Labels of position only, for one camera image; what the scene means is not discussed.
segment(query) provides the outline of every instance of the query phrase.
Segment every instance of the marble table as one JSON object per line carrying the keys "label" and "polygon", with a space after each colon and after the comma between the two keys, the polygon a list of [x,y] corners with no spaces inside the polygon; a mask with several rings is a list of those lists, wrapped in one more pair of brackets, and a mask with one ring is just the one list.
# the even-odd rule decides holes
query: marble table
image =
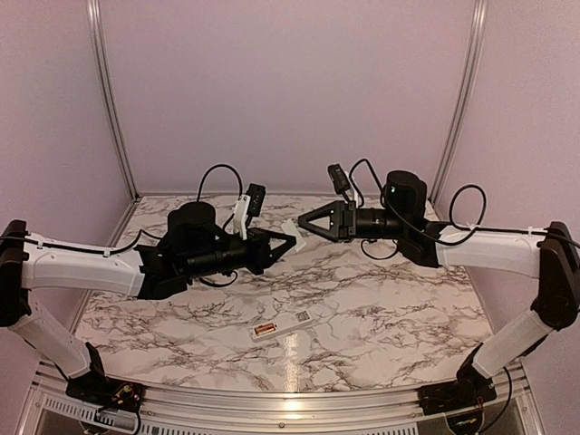
{"label": "marble table", "polygon": [[[192,199],[143,198],[120,245],[140,228],[163,235],[168,213]],[[206,198],[219,224],[234,200]],[[281,231],[287,219],[332,200],[267,196],[252,225]],[[430,207],[428,218],[435,218]],[[195,284],[163,301],[94,293],[77,336],[96,345],[110,375],[228,391],[343,392],[451,378],[490,335],[463,268],[415,266],[401,255],[374,261],[357,241],[301,233],[307,245],[300,252],[260,276],[240,271],[227,288]],[[385,256],[393,244],[367,247]],[[251,325],[304,309],[314,318],[308,327],[259,343],[250,338]]]}

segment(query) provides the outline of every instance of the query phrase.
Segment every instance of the marble tabletop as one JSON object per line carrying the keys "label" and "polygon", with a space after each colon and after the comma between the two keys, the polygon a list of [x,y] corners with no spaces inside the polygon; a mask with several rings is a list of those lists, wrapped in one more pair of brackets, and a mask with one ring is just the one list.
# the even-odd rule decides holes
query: marble tabletop
{"label": "marble tabletop", "polygon": [[[163,235],[168,213],[192,197],[143,198],[120,245],[140,228]],[[289,218],[335,197],[266,196],[252,226],[281,231]],[[206,198],[221,224],[235,198]],[[435,218],[429,206],[428,218]],[[226,288],[194,284],[162,301],[94,293],[77,336],[99,350],[110,375],[252,392],[343,392],[436,382],[490,335],[460,267],[431,269],[401,255],[375,261],[359,243],[307,242],[263,275],[239,271]],[[154,243],[143,238],[142,243]],[[388,255],[390,241],[368,246]],[[218,276],[217,280],[227,280]],[[263,342],[248,328],[307,309],[314,322]]]}

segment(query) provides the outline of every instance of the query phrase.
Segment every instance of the white wall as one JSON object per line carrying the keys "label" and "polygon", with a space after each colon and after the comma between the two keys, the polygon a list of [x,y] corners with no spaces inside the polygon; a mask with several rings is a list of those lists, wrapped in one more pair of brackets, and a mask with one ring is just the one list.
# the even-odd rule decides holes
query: white wall
{"label": "white wall", "polygon": [[[381,173],[432,179],[473,9],[465,0],[103,2],[138,187],[195,191],[208,166],[229,162],[272,191],[328,192],[328,164],[348,169],[365,156]],[[234,186],[229,176],[207,185]]]}
{"label": "white wall", "polygon": [[[0,231],[106,243],[129,205],[92,54],[86,2],[7,0],[0,14]],[[41,297],[61,321],[79,292]],[[38,355],[0,331],[0,433],[15,432]]]}
{"label": "white wall", "polygon": [[[580,239],[580,3],[492,1],[478,77],[439,209],[475,182],[488,193],[486,223],[547,226],[563,220]],[[475,196],[459,217],[475,220]],[[537,282],[472,270],[496,329],[537,295]],[[580,427],[580,324],[525,359],[548,435]]]}

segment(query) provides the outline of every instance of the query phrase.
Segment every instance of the vertical metal post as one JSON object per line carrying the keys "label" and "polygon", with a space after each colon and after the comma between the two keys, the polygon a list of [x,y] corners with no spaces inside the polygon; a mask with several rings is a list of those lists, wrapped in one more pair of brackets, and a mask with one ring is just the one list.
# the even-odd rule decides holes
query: vertical metal post
{"label": "vertical metal post", "polygon": [[87,12],[89,14],[89,24],[91,26],[92,45],[99,73],[99,82],[101,84],[102,95],[107,112],[107,119],[111,127],[113,145],[121,167],[121,174],[125,187],[129,192],[131,200],[134,202],[139,198],[139,193],[135,186],[135,180],[131,172],[129,156],[125,148],[125,141],[121,131],[119,115],[113,98],[109,64],[107,62],[107,53],[105,50],[105,39],[102,30],[101,4],[100,0],[88,0]]}
{"label": "vertical metal post", "polygon": [[461,79],[461,87],[459,89],[459,96],[455,105],[455,112],[449,126],[447,139],[443,154],[441,155],[440,164],[438,166],[435,179],[431,184],[430,201],[436,204],[440,199],[441,192],[447,176],[449,175],[451,162],[457,150],[459,142],[459,135],[461,127],[465,118],[465,113],[469,103],[469,97],[473,91],[473,84],[479,66],[479,58],[481,57],[481,44],[483,41],[484,24],[486,21],[486,14],[488,10],[488,0],[476,0],[475,8],[473,10],[473,21],[471,23],[471,33],[469,35],[469,48],[463,70],[463,77]]}

